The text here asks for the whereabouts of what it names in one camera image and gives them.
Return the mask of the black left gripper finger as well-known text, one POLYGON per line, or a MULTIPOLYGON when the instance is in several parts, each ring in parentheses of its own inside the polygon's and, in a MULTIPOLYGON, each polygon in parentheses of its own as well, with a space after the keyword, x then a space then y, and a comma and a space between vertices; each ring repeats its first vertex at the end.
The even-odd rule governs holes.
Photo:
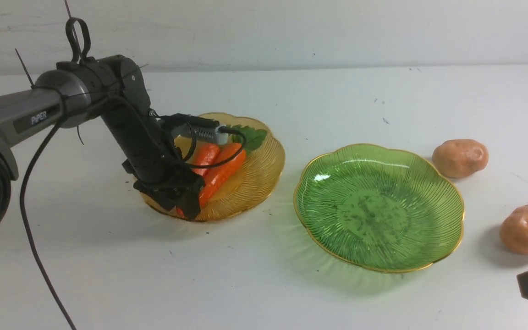
POLYGON ((201 213, 198 193, 183 188, 158 190, 154 201, 167 213, 180 219, 194 220, 201 213))

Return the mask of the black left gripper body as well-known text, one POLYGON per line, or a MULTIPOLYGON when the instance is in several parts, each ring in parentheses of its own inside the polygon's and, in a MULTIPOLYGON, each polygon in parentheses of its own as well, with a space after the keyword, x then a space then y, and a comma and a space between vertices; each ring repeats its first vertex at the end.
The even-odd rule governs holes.
POLYGON ((152 117, 143 117, 128 101, 109 99, 101 114, 105 125, 136 177, 134 188, 154 200, 158 190, 183 188, 200 193, 204 180, 191 170, 169 143, 152 117))

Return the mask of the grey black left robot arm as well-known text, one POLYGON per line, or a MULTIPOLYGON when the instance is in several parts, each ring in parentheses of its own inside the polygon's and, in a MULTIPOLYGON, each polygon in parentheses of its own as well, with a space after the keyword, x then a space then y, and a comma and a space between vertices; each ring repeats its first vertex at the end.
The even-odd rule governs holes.
POLYGON ((72 128, 100 117, 126 156, 134 188, 162 209, 194 219, 203 179, 185 162, 174 138, 191 129, 186 115, 151 117, 139 67, 122 55, 84 63, 59 62, 22 92, 0 96, 0 222, 19 172, 13 146, 50 126, 72 128))

